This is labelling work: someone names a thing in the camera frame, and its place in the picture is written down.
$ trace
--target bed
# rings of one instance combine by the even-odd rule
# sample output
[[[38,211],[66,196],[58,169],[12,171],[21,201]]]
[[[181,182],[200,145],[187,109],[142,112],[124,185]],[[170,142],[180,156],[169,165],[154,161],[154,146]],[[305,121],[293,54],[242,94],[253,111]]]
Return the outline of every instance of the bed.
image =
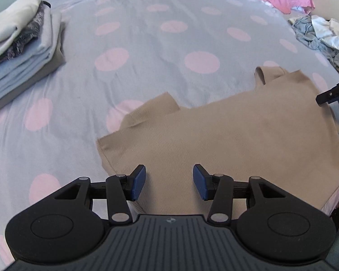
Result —
[[[320,91],[339,74],[258,0],[47,0],[62,12],[66,64],[0,111],[0,270],[18,212],[80,176],[108,176],[95,141],[169,92],[185,107],[255,87],[259,65],[301,69]],[[339,123],[339,105],[331,105]],[[328,215],[339,188],[322,208]],[[94,209],[105,217],[106,206]]]

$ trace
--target tan garment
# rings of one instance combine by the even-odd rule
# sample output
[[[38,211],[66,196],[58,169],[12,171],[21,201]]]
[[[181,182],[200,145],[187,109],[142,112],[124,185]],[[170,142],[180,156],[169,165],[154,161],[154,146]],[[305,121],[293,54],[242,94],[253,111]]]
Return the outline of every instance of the tan garment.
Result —
[[[257,68],[256,82],[254,91],[192,109],[180,109],[167,93],[148,101],[98,140],[104,169],[130,174],[146,166],[140,213],[207,216],[212,202],[200,199],[192,179],[197,163],[235,181],[259,175],[322,208],[339,186],[329,107],[317,105],[318,90],[301,71]],[[234,217],[245,210],[234,202]]]

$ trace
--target folded clothes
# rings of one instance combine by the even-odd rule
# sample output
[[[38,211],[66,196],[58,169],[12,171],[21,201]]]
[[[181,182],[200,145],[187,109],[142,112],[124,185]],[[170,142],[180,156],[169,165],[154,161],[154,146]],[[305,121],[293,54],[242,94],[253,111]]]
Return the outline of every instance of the folded clothes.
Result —
[[[42,0],[16,0],[0,12],[0,55],[2,55],[28,25]]]
[[[53,57],[61,23],[61,13],[44,10],[44,24],[38,40],[19,57],[0,64],[0,99],[31,78]]]
[[[37,54],[41,54],[49,49],[52,45],[52,23],[51,23],[51,10],[48,6],[44,5],[44,17],[42,28],[40,29],[39,38],[33,41],[32,44],[27,46],[25,52],[10,61],[0,64],[0,80],[4,79],[11,72],[21,72],[27,67],[25,63],[30,58]]]
[[[53,58],[45,64],[42,69],[40,69],[35,75],[29,78],[27,81],[19,85],[17,88],[13,89],[11,92],[6,94],[4,97],[0,99],[0,109],[9,104],[12,100],[14,100],[17,96],[23,93],[25,90],[30,88],[36,82],[42,80],[44,77],[48,76],[50,73],[55,71],[59,66],[61,66],[65,62],[64,55],[62,54],[61,47],[61,32],[62,32],[62,24],[59,30],[59,36],[57,41],[57,46],[55,49],[55,53]]]
[[[38,11],[33,20],[23,28],[20,34],[14,39],[11,46],[0,55],[0,63],[18,57],[24,51],[24,47],[32,40],[37,39],[40,34],[40,27],[44,19],[44,4],[40,3]]]
[[[119,131],[97,141],[109,175],[147,168],[134,203],[147,214],[204,214],[192,168],[237,181],[261,176],[321,209],[339,186],[339,136],[328,105],[301,71],[256,69],[254,91],[192,109],[180,108],[169,94],[125,116]],[[234,217],[246,205],[234,200]]]
[[[298,41],[310,49],[319,50],[339,71],[339,50],[327,46],[322,39],[317,37],[311,16],[307,15],[295,21],[289,19],[289,22],[292,24]]]

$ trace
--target gray cloth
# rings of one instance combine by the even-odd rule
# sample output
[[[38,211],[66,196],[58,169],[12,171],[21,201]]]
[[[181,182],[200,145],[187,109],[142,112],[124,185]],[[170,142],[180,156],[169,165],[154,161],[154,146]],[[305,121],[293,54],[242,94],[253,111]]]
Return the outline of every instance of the gray cloth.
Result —
[[[44,4],[41,2],[33,20],[23,28],[20,34],[14,39],[11,46],[0,56],[0,63],[20,56],[24,51],[24,47],[29,44],[32,39],[37,39],[39,37],[43,19]]]
[[[310,49],[319,50],[339,71],[339,50],[328,47],[316,37],[310,15],[297,19],[292,28],[296,33],[298,41]]]
[[[39,80],[43,79],[44,77],[48,76],[50,73],[55,71],[60,65],[65,62],[64,55],[62,54],[60,47],[61,47],[61,32],[62,26],[59,31],[58,36],[58,43],[53,55],[53,58],[44,65],[42,69],[40,69],[33,77],[28,79],[26,82],[18,86],[17,88],[13,89],[11,92],[6,94],[4,97],[0,99],[0,109],[9,104],[13,99],[23,93],[25,90],[30,88],[33,84],[38,82]]]

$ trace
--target logo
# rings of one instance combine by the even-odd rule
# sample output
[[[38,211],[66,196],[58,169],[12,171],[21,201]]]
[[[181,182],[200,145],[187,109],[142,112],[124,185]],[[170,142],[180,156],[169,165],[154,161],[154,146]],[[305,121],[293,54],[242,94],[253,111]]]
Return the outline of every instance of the logo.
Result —
[[[168,222],[168,223],[173,223],[173,222],[176,222],[176,219],[174,219],[174,218],[168,218],[168,219],[166,219],[166,222]]]

